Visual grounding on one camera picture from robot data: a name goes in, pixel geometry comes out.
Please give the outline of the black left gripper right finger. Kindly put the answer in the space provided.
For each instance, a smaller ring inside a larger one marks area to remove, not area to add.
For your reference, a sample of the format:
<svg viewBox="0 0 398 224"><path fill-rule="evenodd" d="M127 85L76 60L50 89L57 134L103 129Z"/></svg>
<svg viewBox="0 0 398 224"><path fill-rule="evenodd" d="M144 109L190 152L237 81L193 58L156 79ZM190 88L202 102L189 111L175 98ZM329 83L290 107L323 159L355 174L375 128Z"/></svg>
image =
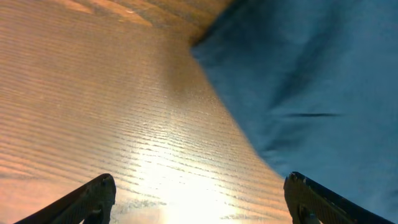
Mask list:
<svg viewBox="0 0 398 224"><path fill-rule="evenodd" d="M394 224L299 172L286 177L284 198L293 224Z"/></svg>

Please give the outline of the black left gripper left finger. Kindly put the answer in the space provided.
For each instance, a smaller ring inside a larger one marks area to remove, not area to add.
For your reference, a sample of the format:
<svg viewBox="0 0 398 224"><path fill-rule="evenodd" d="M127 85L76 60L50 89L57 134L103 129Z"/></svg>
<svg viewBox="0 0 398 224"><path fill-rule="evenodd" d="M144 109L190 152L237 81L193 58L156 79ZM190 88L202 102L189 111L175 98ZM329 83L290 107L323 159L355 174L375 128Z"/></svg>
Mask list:
<svg viewBox="0 0 398 224"><path fill-rule="evenodd" d="M16 224L109 224L116 185L111 174L101 174Z"/></svg>

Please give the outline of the navy blue shorts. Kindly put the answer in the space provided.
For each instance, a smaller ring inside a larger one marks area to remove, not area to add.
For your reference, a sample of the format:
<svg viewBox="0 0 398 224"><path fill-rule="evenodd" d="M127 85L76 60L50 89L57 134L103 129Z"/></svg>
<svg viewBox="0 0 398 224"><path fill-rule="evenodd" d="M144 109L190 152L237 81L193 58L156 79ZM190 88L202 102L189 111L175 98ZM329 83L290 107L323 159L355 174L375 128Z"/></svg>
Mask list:
<svg viewBox="0 0 398 224"><path fill-rule="evenodd" d="M234 1L192 53L272 170L397 221L397 0Z"/></svg>

